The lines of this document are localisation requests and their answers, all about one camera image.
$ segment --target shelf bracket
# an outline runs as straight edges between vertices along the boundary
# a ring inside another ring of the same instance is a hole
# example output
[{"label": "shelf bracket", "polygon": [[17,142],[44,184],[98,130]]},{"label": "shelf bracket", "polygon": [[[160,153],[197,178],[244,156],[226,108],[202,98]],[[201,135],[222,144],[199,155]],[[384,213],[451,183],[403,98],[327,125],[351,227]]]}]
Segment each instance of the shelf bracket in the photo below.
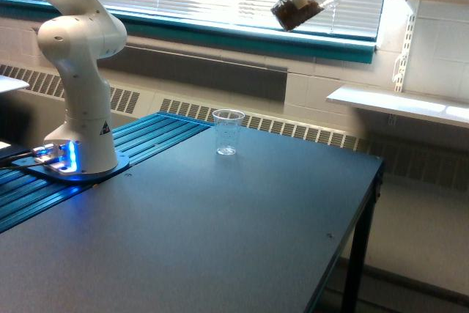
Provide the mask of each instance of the shelf bracket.
[{"label": "shelf bracket", "polygon": [[[401,55],[398,56],[396,63],[394,65],[394,72],[393,72],[393,82],[395,83],[394,91],[398,93],[401,93],[404,87],[404,79],[405,79],[405,73],[407,71],[407,63],[409,62],[410,47],[412,45],[412,39],[413,39],[413,31],[416,27],[418,6],[419,6],[419,2],[417,1],[415,4],[415,9],[414,9],[413,14],[409,15],[409,18],[407,20],[407,27],[405,29],[404,43],[402,44]],[[397,62],[399,62],[399,67],[396,72],[395,69],[397,66]]]}]

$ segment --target table leg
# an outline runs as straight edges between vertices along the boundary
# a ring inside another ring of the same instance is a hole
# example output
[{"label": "table leg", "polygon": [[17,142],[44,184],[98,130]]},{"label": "table leg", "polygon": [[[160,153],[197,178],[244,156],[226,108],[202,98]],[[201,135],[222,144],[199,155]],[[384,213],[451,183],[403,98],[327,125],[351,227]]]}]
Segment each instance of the table leg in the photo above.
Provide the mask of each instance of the table leg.
[{"label": "table leg", "polygon": [[360,289],[361,274],[365,265],[366,247],[368,246],[369,232],[372,227],[374,205],[377,199],[378,187],[372,190],[365,209],[363,210],[353,234],[352,251],[347,270],[344,296],[342,298],[341,313],[354,313],[357,305],[358,291]]}]

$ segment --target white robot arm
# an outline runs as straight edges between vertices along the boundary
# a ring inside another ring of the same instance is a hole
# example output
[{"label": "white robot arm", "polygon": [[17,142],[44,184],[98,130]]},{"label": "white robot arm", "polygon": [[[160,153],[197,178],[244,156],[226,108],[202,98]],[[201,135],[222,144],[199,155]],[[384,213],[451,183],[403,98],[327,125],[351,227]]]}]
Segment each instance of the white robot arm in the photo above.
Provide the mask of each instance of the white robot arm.
[{"label": "white robot arm", "polygon": [[[62,16],[40,27],[38,43],[60,73],[66,112],[64,124],[45,137],[46,144],[56,147],[37,161],[59,158],[48,167],[62,175],[108,172],[117,165],[109,127],[110,91],[96,61],[124,48],[125,27],[98,0],[47,1]],[[306,7],[306,0],[291,1],[297,9]]]}]

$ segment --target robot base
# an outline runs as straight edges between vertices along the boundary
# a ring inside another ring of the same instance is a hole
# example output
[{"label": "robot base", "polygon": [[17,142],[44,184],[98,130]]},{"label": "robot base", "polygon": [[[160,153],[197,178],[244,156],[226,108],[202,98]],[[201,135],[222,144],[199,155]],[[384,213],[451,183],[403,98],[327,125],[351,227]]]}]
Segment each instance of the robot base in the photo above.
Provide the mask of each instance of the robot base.
[{"label": "robot base", "polygon": [[[24,170],[27,172],[31,172],[32,174],[39,175],[41,177],[46,177],[48,179],[52,179],[55,181],[62,181],[63,183],[70,183],[70,184],[84,184],[84,183],[101,183],[104,180],[107,180],[114,175],[117,175],[124,170],[129,168],[130,160],[129,157],[122,154],[117,153],[117,166],[107,172],[100,172],[99,174],[75,174],[75,175],[62,175],[58,172],[55,172],[46,166],[33,166],[29,168],[25,168]],[[12,164],[14,166],[22,166],[22,165],[29,165],[34,164],[36,161],[34,158],[23,158],[14,161]]]}]

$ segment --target heating vent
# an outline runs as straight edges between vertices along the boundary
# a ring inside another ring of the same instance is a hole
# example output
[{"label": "heating vent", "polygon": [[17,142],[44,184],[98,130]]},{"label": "heating vent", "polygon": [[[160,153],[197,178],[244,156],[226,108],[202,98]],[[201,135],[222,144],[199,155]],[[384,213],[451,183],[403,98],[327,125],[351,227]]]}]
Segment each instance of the heating vent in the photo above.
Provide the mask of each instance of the heating vent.
[{"label": "heating vent", "polygon": [[[64,98],[64,87],[60,77],[57,75],[8,65],[0,65],[0,75],[27,82],[29,87],[26,90],[28,91],[51,97]],[[111,110],[132,114],[139,101],[139,97],[139,92],[111,87]]]},{"label": "heating vent", "polygon": [[[161,111],[213,122],[214,107],[164,99]],[[469,183],[469,156],[422,147],[380,137],[362,139],[347,132],[307,125],[285,119],[246,114],[243,126],[291,136],[315,143],[333,145],[384,158],[385,171],[400,177],[466,191]]]}]

